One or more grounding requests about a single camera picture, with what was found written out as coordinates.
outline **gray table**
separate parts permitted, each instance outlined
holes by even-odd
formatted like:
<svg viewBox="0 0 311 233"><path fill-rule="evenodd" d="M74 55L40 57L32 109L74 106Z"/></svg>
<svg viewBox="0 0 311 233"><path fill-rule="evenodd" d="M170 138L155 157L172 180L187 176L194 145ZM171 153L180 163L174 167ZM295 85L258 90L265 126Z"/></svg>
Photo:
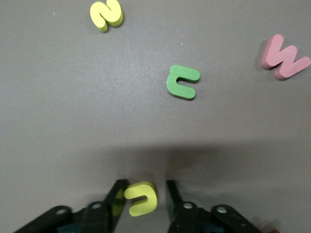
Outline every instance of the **gray table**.
<svg viewBox="0 0 311 233"><path fill-rule="evenodd" d="M264 233L310 231L311 68L281 82L260 60L276 33L311 56L311 1L120 0L107 33L93 2L0 3L0 232L120 178L153 182L159 207L127 206L116 233L166 232L166 179ZM168 93L174 64L201 72L193 101Z"/></svg>

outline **gray surface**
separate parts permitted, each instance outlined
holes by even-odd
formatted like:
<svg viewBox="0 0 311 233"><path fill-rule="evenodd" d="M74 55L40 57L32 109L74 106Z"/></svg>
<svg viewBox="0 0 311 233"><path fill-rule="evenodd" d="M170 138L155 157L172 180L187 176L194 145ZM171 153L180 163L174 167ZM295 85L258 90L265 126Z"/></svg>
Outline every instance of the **gray surface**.
<svg viewBox="0 0 311 233"><path fill-rule="evenodd" d="M0 3L0 232L119 178L152 181L160 205L116 233L166 232L166 179L264 233L309 232L311 68L280 82L259 61L276 33L311 56L311 1L120 0L107 33L93 2ZM168 94L173 64L201 72L194 101Z"/></svg>

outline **yellow letter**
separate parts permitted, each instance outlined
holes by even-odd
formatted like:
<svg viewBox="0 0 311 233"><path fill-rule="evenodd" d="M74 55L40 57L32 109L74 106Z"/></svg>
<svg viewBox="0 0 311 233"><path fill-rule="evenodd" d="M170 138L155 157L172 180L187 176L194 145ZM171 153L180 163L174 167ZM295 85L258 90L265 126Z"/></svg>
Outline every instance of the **yellow letter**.
<svg viewBox="0 0 311 233"><path fill-rule="evenodd" d="M151 213L156 209L157 198L155 187L149 182L140 182L127 187L124 192L126 199L134 199L139 197L146 197L146 199L135 201L129 212L133 217Z"/></svg>
<svg viewBox="0 0 311 233"><path fill-rule="evenodd" d="M103 33L108 29L105 20L114 27L118 27L123 21L121 6L117 0L107 0L107 6L97 1L91 6L89 13L93 23Z"/></svg>

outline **silver screw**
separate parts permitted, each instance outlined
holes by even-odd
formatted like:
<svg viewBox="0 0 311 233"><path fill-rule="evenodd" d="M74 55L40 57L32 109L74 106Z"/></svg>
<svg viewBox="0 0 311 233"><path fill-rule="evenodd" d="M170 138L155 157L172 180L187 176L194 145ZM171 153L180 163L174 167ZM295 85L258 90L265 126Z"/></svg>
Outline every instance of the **silver screw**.
<svg viewBox="0 0 311 233"><path fill-rule="evenodd" d="M184 208L186 209L192 209L192 205L190 203L185 203Z"/></svg>
<svg viewBox="0 0 311 233"><path fill-rule="evenodd" d="M221 213L221 214L227 213L227 210L226 210L225 208L223 208L223 207L218 207L218 208L217 208L217 211L218 211L219 213Z"/></svg>

